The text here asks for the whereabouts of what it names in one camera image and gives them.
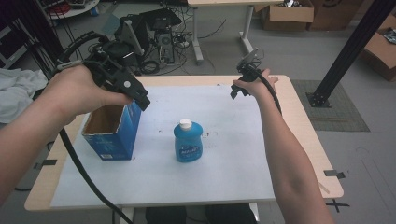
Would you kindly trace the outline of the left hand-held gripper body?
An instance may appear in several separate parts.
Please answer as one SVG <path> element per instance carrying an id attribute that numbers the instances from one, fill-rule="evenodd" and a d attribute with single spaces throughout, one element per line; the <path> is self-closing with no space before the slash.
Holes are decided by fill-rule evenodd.
<path id="1" fill-rule="evenodd" d="M 126 66 L 134 59 L 133 48 L 120 41 L 109 41 L 96 46 L 84 65 L 92 72 L 99 87 L 125 94 L 137 94 L 136 79 Z"/>

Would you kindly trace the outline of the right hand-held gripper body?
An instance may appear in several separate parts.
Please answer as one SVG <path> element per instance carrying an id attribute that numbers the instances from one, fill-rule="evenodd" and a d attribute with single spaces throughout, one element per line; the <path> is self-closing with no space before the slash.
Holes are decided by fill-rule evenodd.
<path id="1" fill-rule="evenodd" d="M 236 66 L 237 72 L 241 74 L 240 80 L 253 82 L 261 74 L 261 70 L 254 63 L 257 59 L 257 51 L 257 49 L 254 49 L 248 53 Z"/>

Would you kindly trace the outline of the blue cardboard box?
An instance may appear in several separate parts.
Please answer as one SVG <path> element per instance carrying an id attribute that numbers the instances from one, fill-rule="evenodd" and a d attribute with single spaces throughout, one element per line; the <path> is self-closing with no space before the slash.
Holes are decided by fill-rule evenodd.
<path id="1" fill-rule="evenodd" d="M 103 106 L 91 112 L 82 136 L 101 160 L 128 161 L 133 155 L 141 112 L 135 102 Z"/>

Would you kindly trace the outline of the blue bottle with white cap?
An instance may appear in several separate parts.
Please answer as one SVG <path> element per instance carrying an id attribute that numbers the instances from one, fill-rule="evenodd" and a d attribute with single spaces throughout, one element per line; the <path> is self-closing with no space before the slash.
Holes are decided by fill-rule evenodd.
<path id="1" fill-rule="evenodd" d="M 190 119 L 181 119 L 174 128 L 175 151 L 179 162 L 191 162 L 201 158 L 203 128 Z"/>

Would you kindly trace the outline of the person's right hand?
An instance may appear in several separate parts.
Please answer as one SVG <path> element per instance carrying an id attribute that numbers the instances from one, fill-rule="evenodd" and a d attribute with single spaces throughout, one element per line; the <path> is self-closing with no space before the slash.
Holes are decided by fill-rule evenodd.
<path id="1" fill-rule="evenodd" d="M 257 100 L 274 100 L 273 94 L 262 82 L 262 78 L 266 80 L 273 90 L 275 90 L 275 84 L 278 82 L 278 77 L 271 76 L 269 69 L 262 70 L 262 74 L 253 82 L 245 82 L 242 80 L 234 80 L 233 84 L 239 88 L 243 88 L 248 93 L 254 96 Z"/>

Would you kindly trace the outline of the person's left hand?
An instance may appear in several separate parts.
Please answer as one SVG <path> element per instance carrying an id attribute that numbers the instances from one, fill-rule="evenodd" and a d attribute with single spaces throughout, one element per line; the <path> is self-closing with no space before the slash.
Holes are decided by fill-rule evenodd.
<path id="1" fill-rule="evenodd" d="M 105 105 L 128 105 L 132 99 L 123 93 L 103 90 L 92 80 L 83 65 L 58 73 L 40 96 L 47 113 L 67 122 L 75 116 L 92 112 Z"/>

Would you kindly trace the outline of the white table mat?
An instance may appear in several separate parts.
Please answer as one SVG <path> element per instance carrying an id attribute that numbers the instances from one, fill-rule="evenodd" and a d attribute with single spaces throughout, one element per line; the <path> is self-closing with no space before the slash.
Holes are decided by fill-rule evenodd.
<path id="1" fill-rule="evenodd" d="M 74 148 L 94 184 L 117 205 L 271 200 L 259 109 L 253 97 L 230 92 L 221 84 L 151 87 L 130 160 L 101 160 L 81 135 Z M 204 129 L 197 161 L 176 159 L 174 128 L 181 119 Z"/>

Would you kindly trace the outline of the round white table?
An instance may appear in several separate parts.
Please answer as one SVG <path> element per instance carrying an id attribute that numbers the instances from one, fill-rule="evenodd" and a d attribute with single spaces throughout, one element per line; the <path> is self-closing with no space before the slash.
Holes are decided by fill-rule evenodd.
<path id="1" fill-rule="evenodd" d="M 99 14 L 100 0 L 36 0 L 52 20 L 74 17 L 86 12 Z"/>

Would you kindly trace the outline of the dark floor mat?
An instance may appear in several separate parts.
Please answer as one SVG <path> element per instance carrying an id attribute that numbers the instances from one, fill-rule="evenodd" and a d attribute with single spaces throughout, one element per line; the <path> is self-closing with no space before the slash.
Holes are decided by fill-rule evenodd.
<path id="1" fill-rule="evenodd" d="M 354 106 L 343 86 L 338 84 L 324 105 L 314 107 L 308 97 L 319 85 L 319 80 L 291 81 L 304 110 L 316 131 L 369 132 L 370 129 Z"/>

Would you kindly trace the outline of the white crumpled cloth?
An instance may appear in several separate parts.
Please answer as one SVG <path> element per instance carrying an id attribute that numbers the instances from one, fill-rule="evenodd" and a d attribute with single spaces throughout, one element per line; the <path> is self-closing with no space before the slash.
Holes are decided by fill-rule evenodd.
<path id="1" fill-rule="evenodd" d="M 0 68 L 0 123 L 14 120 L 47 83 L 41 70 Z"/>

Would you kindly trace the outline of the large brown cardboard box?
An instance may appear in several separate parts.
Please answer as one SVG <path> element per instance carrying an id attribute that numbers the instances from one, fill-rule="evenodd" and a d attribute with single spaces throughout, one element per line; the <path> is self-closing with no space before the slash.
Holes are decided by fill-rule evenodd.
<path id="1" fill-rule="evenodd" d="M 307 25 L 309 31 L 345 30 L 364 0 L 310 0 L 314 19 Z"/>

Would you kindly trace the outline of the open brown cardboard box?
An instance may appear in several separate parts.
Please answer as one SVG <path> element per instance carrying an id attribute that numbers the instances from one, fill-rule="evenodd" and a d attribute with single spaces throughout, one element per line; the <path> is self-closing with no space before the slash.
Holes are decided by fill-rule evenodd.
<path id="1" fill-rule="evenodd" d="M 396 30 L 396 16 L 388 15 L 361 53 L 361 59 L 388 82 L 396 82 L 396 44 L 384 34 Z"/>

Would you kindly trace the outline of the white desk frame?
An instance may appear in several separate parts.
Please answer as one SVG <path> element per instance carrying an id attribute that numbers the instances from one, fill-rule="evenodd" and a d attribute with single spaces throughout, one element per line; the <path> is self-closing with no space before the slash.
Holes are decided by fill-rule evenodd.
<path id="1" fill-rule="evenodd" d="M 227 43 L 250 53 L 254 47 L 248 40 L 254 7 L 272 5 L 281 0 L 187 0 L 192 9 L 191 49 L 195 63 L 209 61 L 209 51 Z"/>

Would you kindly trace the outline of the black metal stand post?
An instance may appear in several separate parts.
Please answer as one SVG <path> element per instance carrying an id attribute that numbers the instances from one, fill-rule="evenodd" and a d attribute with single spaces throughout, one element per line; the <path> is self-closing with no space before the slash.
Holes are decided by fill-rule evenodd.
<path id="1" fill-rule="evenodd" d="M 329 98 L 380 25 L 396 7 L 396 0 L 374 0 L 347 40 L 325 77 L 306 97 L 311 107 L 329 107 Z"/>

